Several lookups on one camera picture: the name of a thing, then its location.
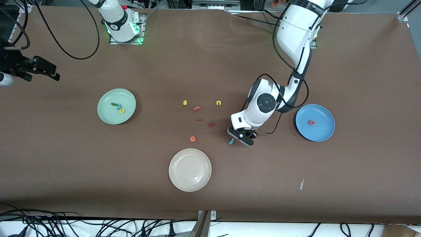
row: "black cable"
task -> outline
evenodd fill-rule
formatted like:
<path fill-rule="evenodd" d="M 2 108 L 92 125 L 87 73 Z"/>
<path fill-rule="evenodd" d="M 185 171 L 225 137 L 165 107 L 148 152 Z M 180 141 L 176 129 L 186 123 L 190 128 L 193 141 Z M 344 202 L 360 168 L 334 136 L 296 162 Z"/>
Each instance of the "black cable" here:
<path fill-rule="evenodd" d="M 266 134 L 272 134 L 272 133 L 274 133 L 276 131 L 276 128 L 278 127 L 279 120 L 281 120 L 281 116 L 282 116 L 282 113 L 279 115 L 278 121 L 276 122 L 275 128 L 273 129 L 272 132 L 266 132 L 265 130 L 263 130 L 261 128 L 258 128 L 258 129 L 260 131 L 262 131 L 263 133 L 266 133 Z"/>
<path fill-rule="evenodd" d="M 13 212 L 41 212 L 41 213 L 47 213 L 47 214 L 51 214 L 54 216 L 58 216 L 57 214 L 64 214 L 64 213 L 75 213 L 75 212 L 51 212 L 51 211 L 47 211 L 47 210 L 39 210 L 39 209 L 31 209 L 31 208 L 15 208 L 15 210 L 10 210 L 10 211 L 5 211 L 3 213 L 0 214 L 7 214 L 7 213 L 13 213 Z"/>
<path fill-rule="evenodd" d="M 22 7 L 22 5 L 20 5 L 18 2 L 16 2 L 16 0 L 13 0 L 14 2 L 15 2 L 15 4 L 19 7 L 19 8 L 24 8 L 24 7 Z"/>
<path fill-rule="evenodd" d="M 186 7 L 188 8 L 192 8 L 192 5 L 190 4 L 189 0 L 184 0 L 184 4 L 186 5 Z"/>
<path fill-rule="evenodd" d="M 173 221 L 170 221 L 170 231 L 168 233 L 168 237 L 174 237 L 176 236 L 176 232 L 174 231 L 174 225 L 173 225 Z"/>
<path fill-rule="evenodd" d="M 4 219 L 4 220 L 1 220 L 1 221 L 16 221 L 16 220 L 21 220 L 22 218 L 20 218 L 20 217 L 13 217 L 13 218 L 9 218 L 9 219 Z"/>
<path fill-rule="evenodd" d="M 101 236 L 101 233 L 102 233 L 102 229 L 104 228 L 104 224 L 105 224 L 105 220 L 103 220 L 102 221 L 102 226 L 101 226 L 101 228 L 98 230 L 98 232 L 96 233 L 96 235 L 95 235 L 95 237 L 98 237 L 98 236 Z"/>
<path fill-rule="evenodd" d="M 178 221 L 173 221 L 173 223 L 176 223 L 176 222 L 183 222 L 183 221 L 190 221 L 190 220 L 178 220 Z M 159 225 L 157 225 L 157 226 L 154 226 L 154 228 L 156 228 L 156 227 L 160 227 L 160 226 L 164 226 L 164 225 L 168 225 L 169 224 L 169 222 L 167 222 L 167 223 L 162 223 L 162 224 L 159 224 Z"/>
<path fill-rule="evenodd" d="M 148 226 L 152 225 L 153 223 L 158 222 L 158 221 L 160 221 L 160 220 L 153 221 L 152 223 L 150 223 L 150 224 L 148 224 L 147 226 L 145 226 L 146 221 L 148 221 L 148 220 L 144 220 L 144 221 L 143 221 L 142 228 L 141 228 L 139 231 L 136 231 L 136 232 L 132 235 L 132 237 L 136 237 L 136 235 L 137 235 L 137 234 L 139 234 L 139 233 L 140 233 L 140 235 L 139 235 L 140 237 L 146 237 L 146 228 L 147 228 Z"/>
<path fill-rule="evenodd" d="M 155 224 L 156 222 L 159 222 L 159 221 L 163 221 L 163 220 L 155 220 L 155 221 L 153 221 L 153 222 L 151 222 L 151 223 L 147 224 L 147 225 L 145 226 L 145 228 L 148 228 L 149 226 L 151 226 L 151 225 L 153 225 L 153 224 Z"/>
<path fill-rule="evenodd" d="M 290 5 L 288 5 L 285 10 L 282 12 L 282 14 L 278 17 L 278 20 L 275 23 L 275 27 L 273 28 L 273 33 L 272 33 L 272 43 L 273 43 L 273 48 L 275 49 L 276 54 L 278 54 L 279 58 L 281 58 L 281 60 L 292 69 L 292 71 L 298 73 L 295 68 L 293 68 L 283 57 L 282 55 L 279 53 L 278 49 L 276 48 L 276 43 L 275 43 L 275 33 L 276 33 L 276 28 L 278 26 L 278 23 L 281 21 L 281 19 L 284 17 L 285 12 L 287 11 L 287 9 L 289 8 Z"/>
<path fill-rule="evenodd" d="M 69 227 L 70 227 L 70 229 L 73 231 L 73 233 L 77 236 L 77 237 L 79 237 L 77 234 L 76 234 L 76 231 L 73 229 L 73 227 L 70 225 L 70 223 L 69 223 L 69 221 L 67 220 L 67 216 L 66 216 L 66 213 L 63 213 L 63 216 L 64 216 L 64 219 L 65 219 L 65 221 L 67 222 L 67 224 L 69 225 Z"/>
<path fill-rule="evenodd" d="M 112 225 L 114 225 L 115 223 L 117 223 L 119 221 L 120 220 L 118 220 L 118 219 L 117 220 L 115 220 L 115 219 L 111 220 L 110 222 L 108 222 L 107 227 L 105 227 L 105 228 L 101 227 L 101 229 L 98 231 L 98 233 L 96 234 L 95 237 L 101 237 L 101 234 L 104 233 L 105 230 L 109 228 L 109 226 L 112 226 Z"/>
<path fill-rule="evenodd" d="M 0 216 L 3 216 L 3 215 L 6 215 L 6 216 L 20 216 L 21 218 L 22 218 L 22 223 L 24 223 L 25 224 L 25 219 L 24 219 L 24 217 L 26 217 L 26 216 L 28 216 L 27 214 L 25 214 L 22 210 L 20 210 L 20 209 L 18 209 L 16 206 L 13 206 L 13 205 L 11 205 L 11 204 L 7 204 L 7 203 L 3 203 L 3 202 L 0 202 L 0 205 L 6 205 L 6 206 L 9 206 L 9 207 L 12 207 L 12 208 L 14 208 L 15 210 L 18 210 L 21 214 L 15 214 L 15 213 L 13 213 L 13 214 L 4 214 L 4 213 L 0 213 Z M 38 234 L 41 234 L 41 232 L 39 232 L 38 230 L 37 230 L 37 228 L 35 227 L 35 224 L 33 224 L 34 226 L 31 226 L 29 223 L 26 223 L 27 224 L 27 226 L 29 226 L 31 229 L 33 229 L 33 230 L 35 230 L 35 233 L 36 233 L 36 235 L 37 235 L 37 237 L 38 237 Z"/>
<path fill-rule="evenodd" d="M 92 57 L 97 51 L 98 51 L 98 48 L 99 48 L 99 30 L 98 30 L 98 25 L 96 24 L 96 21 L 95 21 L 95 18 L 94 18 L 94 16 L 92 15 L 92 13 L 91 13 L 91 11 L 89 10 L 89 8 L 86 6 L 86 4 L 82 1 L 82 0 L 79 0 L 82 4 L 83 4 L 83 6 L 86 8 L 86 10 L 89 12 L 89 15 L 91 16 L 91 18 L 92 18 L 92 20 L 93 20 L 93 22 L 95 23 L 95 28 L 96 28 L 96 34 L 97 34 L 97 36 L 98 36 L 98 43 L 97 43 L 97 45 L 96 45 L 96 49 L 93 51 L 93 53 L 91 54 L 91 55 L 89 55 L 89 56 L 87 56 L 87 57 L 83 57 L 83 58 L 79 58 L 79 57 L 75 57 L 75 56 L 73 56 L 73 55 L 71 55 L 71 54 L 69 54 L 61 45 L 60 45 L 60 43 L 57 41 L 57 38 L 56 38 L 56 36 L 54 35 L 54 33 L 51 31 L 51 28 L 50 28 L 50 26 L 48 25 L 48 23 L 47 23 L 47 21 L 46 21 L 46 19 L 45 19 L 45 17 L 44 17 L 44 14 L 43 14 L 43 12 L 41 11 L 41 8 L 40 8 L 40 5 L 37 3 L 37 1 L 35 1 L 35 5 L 36 5 L 36 7 L 37 7 L 37 9 L 38 9 L 38 11 L 40 12 L 40 15 L 41 15 L 41 18 L 43 19 L 43 21 L 44 21 L 44 23 L 45 23 L 45 26 L 47 27 L 47 29 L 48 29 L 48 31 L 50 32 L 50 34 L 51 34 L 51 36 L 53 37 L 53 39 L 54 39 L 54 41 L 56 42 L 56 44 L 59 46 L 59 48 L 65 53 L 65 54 L 67 54 L 69 57 L 71 57 L 71 58 L 73 58 L 73 59 L 78 59 L 78 60 L 85 60 L 85 59 L 88 59 L 88 58 L 90 58 L 90 57 Z"/>
<path fill-rule="evenodd" d="M 344 229 L 343 229 L 343 225 L 345 225 L 348 228 L 348 234 L 345 233 Z M 346 236 L 346 237 L 351 237 L 351 229 L 349 228 L 349 225 L 347 223 L 341 223 L 340 224 L 341 227 L 341 231 L 342 233 Z"/>
<path fill-rule="evenodd" d="M 151 235 L 151 233 L 152 233 L 152 230 L 157 226 L 157 224 L 159 223 L 160 221 L 156 221 L 155 222 L 155 224 L 150 228 L 150 229 L 148 229 L 148 234 L 146 235 L 146 237 L 149 237 L 150 235 Z"/>
<path fill-rule="evenodd" d="M 19 24 L 19 22 L 17 21 L 17 20 L 15 20 L 15 19 L 13 19 L 12 18 L 12 16 L 10 16 L 9 15 L 9 13 L 7 13 L 7 11 L 5 11 L 5 10 L 3 10 L 3 9 L 1 9 L 1 11 L 10 19 L 10 20 L 12 20 L 12 21 L 14 21 L 15 22 L 15 24 L 19 27 L 19 29 L 21 30 L 21 33 L 25 36 L 25 38 L 26 38 L 26 41 L 27 41 L 27 44 L 25 45 L 25 46 L 23 46 L 23 47 L 15 47 L 15 46 L 13 46 L 13 47 L 4 47 L 4 49 L 5 50 L 24 50 L 24 49 L 27 49 L 27 48 L 29 48 L 29 46 L 31 45 L 31 41 L 29 40 L 29 37 L 28 37 L 28 35 L 26 34 L 26 32 L 25 32 L 25 29 L 21 26 L 21 24 Z"/>
<path fill-rule="evenodd" d="M 61 230 L 60 230 L 60 228 L 59 228 L 59 223 L 58 222 L 60 222 L 60 219 L 59 219 L 59 215 L 58 215 L 58 213 L 60 213 L 60 214 L 63 214 L 64 216 L 66 216 L 66 214 L 65 214 L 65 212 L 57 212 L 57 213 L 55 213 L 55 212 L 51 212 L 51 211 L 46 211 L 46 210 L 38 210 L 38 209 L 27 209 L 27 208 L 24 208 L 24 209 L 19 209 L 19 210 L 11 210 L 11 211 L 20 211 L 20 212 L 22 212 L 22 211 L 27 211 L 27 212 L 29 212 L 29 211 L 34 211 L 34 212 L 42 212 L 42 213 L 49 213 L 49 214 L 52 214 L 54 217 L 55 217 L 55 219 L 56 219 L 56 221 L 57 222 L 55 222 L 54 220 L 52 220 L 52 221 L 48 221 L 48 224 L 50 225 L 50 227 L 51 227 L 51 231 L 55 234 L 55 228 L 57 228 L 57 230 L 58 230 L 58 232 L 59 232 L 59 236 L 66 236 L 66 232 L 65 232 L 65 230 L 64 230 L 64 227 L 63 227 L 63 225 L 60 223 L 60 226 L 61 226 Z M 76 235 L 76 237 L 79 237 L 78 235 L 77 235 L 77 233 L 74 231 L 74 229 L 72 228 L 72 226 L 70 226 L 69 225 L 69 227 L 72 229 L 72 231 L 75 233 L 75 235 Z"/>
<path fill-rule="evenodd" d="M 264 11 L 264 12 L 266 12 L 267 14 L 269 14 L 271 17 L 273 17 L 273 18 L 275 18 L 275 19 L 278 19 L 278 17 L 277 17 L 277 16 L 275 16 L 274 14 L 272 14 L 270 11 L 268 11 L 268 10 L 266 10 L 266 9 L 262 9 L 262 10 L 260 10 L 260 11 Z"/>
<path fill-rule="evenodd" d="M 368 232 L 367 237 L 371 237 L 371 232 L 373 232 L 373 229 L 374 229 L 374 224 L 371 224 L 371 228 L 370 228 L 370 231 Z"/>
<path fill-rule="evenodd" d="M 246 16 L 239 16 L 239 15 L 236 15 L 236 16 L 241 17 L 241 18 L 245 18 L 245 19 L 249 19 L 249 20 L 252 20 L 252 21 L 256 21 L 256 22 L 262 22 L 262 23 L 269 24 L 269 25 L 275 25 L 275 24 L 270 23 L 270 22 L 265 22 L 265 21 L 253 19 L 253 18 L 250 18 L 250 17 L 246 17 Z"/>
<path fill-rule="evenodd" d="M 309 235 L 308 237 L 313 237 L 313 236 L 314 236 L 314 234 L 316 233 L 316 230 L 319 228 L 319 226 L 320 226 L 321 224 L 322 224 L 322 223 L 318 223 L 318 224 L 316 225 L 316 227 L 314 228 L 314 230 L 313 230 L 312 234 L 311 234 L 311 235 Z"/>
<path fill-rule="evenodd" d="M 248 100 L 248 98 L 246 98 L 246 99 L 245 99 L 244 104 L 242 105 L 242 107 L 241 107 L 241 109 L 240 109 L 240 111 L 239 111 L 239 112 L 241 112 L 241 111 L 244 109 L 244 106 L 246 105 L 247 100 Z"/>
<path fill-rule="evenodd" d="M 366 3 L 366 2 L 367 2 L 367 0 L 364 0 L 364 1 L 359 2 L 359 3 L 337 3 L 337 4 L 332 4 L 332 5 L 328 6 L 328 7 L 326 7 L 325 8 L 325 11 L 328 10 L 329 8 L 331 8 L 331 7 L 334 7 L 334 6 L 339 6 L 339 5 L 362 5 L 362 4 Z"/>
<path fill-rule="evenodd" d="M 34 222 L 35 223 L 38 223 L 38 224 L 40 224 L 40 225 L 42 225 L 44 228 L 45 228 L 45 230 L 46 230 L 46 232 L 47 232 L 47 234 L 48 233 L 50 233 L 51 235 L 56 235 L 54 232 L 52 232 L 49 228 L 48 228 L 48 226 L 46 226 L 42 221 L 40 221 L 40 220 L 37 220 L 37 218 L 36 217 L 31 217 L 31 216 L 29 216 L 29 215 L 23 215 L 23 214 L 17 214 L 17 213 L 10 213 L 10 214 L 7 214 L 6 216 L 20 216 L 20 217 L 24 217 L 24 218 L 26 218 L 26 219 L 29 219 L 29 220 L 31 220 L 31 224 L 34 224 Z M 31 226 L 30 224 L 28 224 L 28 226 L 31 228 L 31 229 L 33 229 L 33 230 L 35 230 L 37 233 L 39 233 L 42 237 L 45 237 L 39 230 L 37 230 L 37 228 L 36 227 L 34 227 L 34 226 Z"/>
<path fill-rule="evenodd" d="M 134 221 L 134 220 L 130 220 L 130 221 L 128 221 L 128 222 L 125 222 L 125 223 L 124 223 L 124 224 L 122 224 L 121 226 L 119 226 L 119 227 L 115 228 L 115 230 L 114 230 L 113 232 L 111 232 L 110 234 L 108 234 L 108 235 L 107 235 L 107 237 L 111 237 L 111 236 L 112 236 L 112 234 L 119 232 L 121 227 L 123 227 L 123 226 L 125 226 L 125 225 L 129 224 L 129 223 L 130 223 L 130 222 L 132 222 L 132 221 Z"/>
<path fill-rule="evenodd" d="M 281 88 L 279 88 L 279 85 L 278 85 L 278 83 L 275 81 L 275 79 L 273 79 L 273 77 L 272 77 L 271 75 L 267 74 L 267 73 L 263 73 L 262 75 L 260 75 L 260 77 L 261 77 L 261 76 L 264 76 L 264 75 L 268 76 L 268 77 L 269 77 L 269 78 L 273 81 L 273 83 L 275 83 L 275 86 L 276 86 L 276 88 L 278 89 L 279 95 L 281 96 L 282 101 L 285 103 L 285 105 L 286 105 L 286 106 L 288 106 L 288 107 L 290 107 L 290 108 L 292 108 L 292 109 L 295 109 L 295 108 L 299 108 L 299 107 L 303 106 L 303 105 L 307 102 L 307 99 L 309 98 L 309 85 L 307 85 L 306 80 L 301 79 L 301 80 L 304 82 L 304 85 L 306 85 L 306 88 L 307 88 L 307 95 L 306 95 L 306 98 L 304 99 L 304 101 L 303 101 L 300 105 L 298 105 L 298 106 L 291 106 L 291 105 L 289 105 L 289 104 L 285 101 L 284 97 L 282 96 L 282 94 L 281 94 Z"/>
<path fill-rule="evenodd" d="M 116 229 L 117 231 L 124 231 L 124 232 L 126 232 L 126 233 L 133 234 L 132 232 L 130 232 L 130 231 L 126 230 L 126 229 L 121 229 L 121 228 L 118 228 L 118 227 L 115 227 L 115 226 L 110 226 L 110 225 L 107 225 L 107 224 L 105 224 L 105 223 L 97 224 L 97 223 L 87 222 L 87 221 L 84 221 L 84 220 L 75 220 L 74 222 L 71 222 L 71 223 L 69 223 L 69 222 L 67 221 L 67 223 L 60 223 L 60 224 L 61 224 L 61 225 L 71 225 L 71 224 L 76 223 L 76 222 L 79 222 L 79 221 L 80 221 L 80 222 L 83 222 L 83 223 L 85 223 L 85 224 L 88 224 L 88 225 L 92 225 L 92 226 L 108 226 L 109 228 Z"/>
<path fill-rule="evenodd" d="M 137 224 L 136 224 L 136 221 L 134 221 L 133 223 L 134 223 L 134 227 L 135 227 L 134 232 L 136 233 L 137 232 Z"/>
<path fill-rule="evenodd" d="M 23 230 L 18 234 L 17 237 L 25 237 L 26 231 L 28 230 L 28 226 L 25 226 Z"/>

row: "plate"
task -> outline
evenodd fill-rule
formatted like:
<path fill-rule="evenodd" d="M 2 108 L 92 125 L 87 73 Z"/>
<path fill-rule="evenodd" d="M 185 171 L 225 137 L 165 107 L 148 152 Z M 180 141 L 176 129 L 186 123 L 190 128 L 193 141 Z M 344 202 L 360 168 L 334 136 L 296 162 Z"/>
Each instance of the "plate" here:
<path fill-rule="evenodd" d="M 298 131 L 310 141 L 322 142 L 329 139 L 335 131 L 335 120 L 323 106 L 310 104 L 301 107 L 295 116 Z"/>
<path fill-rule="evenodd" d="M 111 103 L 121 104 L 126 111 L 120 113 Z M 136 109 L 136 99 L 126 89 L 113 89 L 105 93 L 98 102 L 98 116 L 108 124 L 121 124 L 126 122 Z"/>
<path fill-rule="evenodd" d="M 212 167 L 205 153 L 189 148 L 178 152 L 173 157 L 168 173 L 176 188 L 185 192 L 194 192 L 208 183 Z"/>

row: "green plate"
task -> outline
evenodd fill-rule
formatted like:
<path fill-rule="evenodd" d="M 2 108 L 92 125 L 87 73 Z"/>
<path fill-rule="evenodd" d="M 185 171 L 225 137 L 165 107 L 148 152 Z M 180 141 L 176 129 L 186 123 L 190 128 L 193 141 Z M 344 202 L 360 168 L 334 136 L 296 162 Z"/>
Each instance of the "green plate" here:
<path fill-rule="evenodd" d="M 120 113 L 111 103 L 121 104 L 126 111 Z M 108 124 L 121 124 L 126 122 L 136 109 L 136 99 L 126 89 L 113 89 L 105 93 L 98 102 L 98 116 Z"/>

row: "white paper scrap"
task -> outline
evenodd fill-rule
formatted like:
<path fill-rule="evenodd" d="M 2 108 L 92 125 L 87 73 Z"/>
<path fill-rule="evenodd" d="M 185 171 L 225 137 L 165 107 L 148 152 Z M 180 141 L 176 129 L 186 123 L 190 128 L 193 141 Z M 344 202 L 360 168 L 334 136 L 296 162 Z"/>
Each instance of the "white paper scrap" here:
<path fill-rule="evenodd" d="M 303 185 L 304 185 L 304 179 L 303 179 L 303 181 L 301 182 L 300 190 L 303 190 Z"/>

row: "table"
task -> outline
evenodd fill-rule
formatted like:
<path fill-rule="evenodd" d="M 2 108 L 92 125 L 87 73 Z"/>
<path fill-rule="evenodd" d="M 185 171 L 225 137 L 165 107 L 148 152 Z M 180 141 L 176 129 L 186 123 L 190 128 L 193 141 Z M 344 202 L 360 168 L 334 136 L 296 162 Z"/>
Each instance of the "table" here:
<path fill-rule="evenodd" d="M 67 51 L 94 50 L 85 9 L 42 10 Z M 217 210 L 227 221 L 419 224 L 421 70 L 409 29 L 393 14 L 333 13 L 323 26 L 307 103 L 330 110 L 335 133 L 321 143 L 304 139 L 294 110 L 275 134 L 260 134 L 247 148 L 228 143 L 230 115 L 257 76 L 285 84 L 291 73 L 269 26 L 223 11 L 158 10 L 143 45 L 109 45 L 100 25 L 98 52 L 78 61 L 59 50 L 33 11 L 23 54 L 53 62 L 61 79 L 36 75 L 0 88 L 0 200 L 101 217 L 195 219 L 197 210 Z M 105 124 L 96 112 L 114 88 L 130 90 L 138 103 L 122 125 Z M 208 184 L 193 193 L 168 176 L 171 158 L 185 148 L 212 163 Z"/>

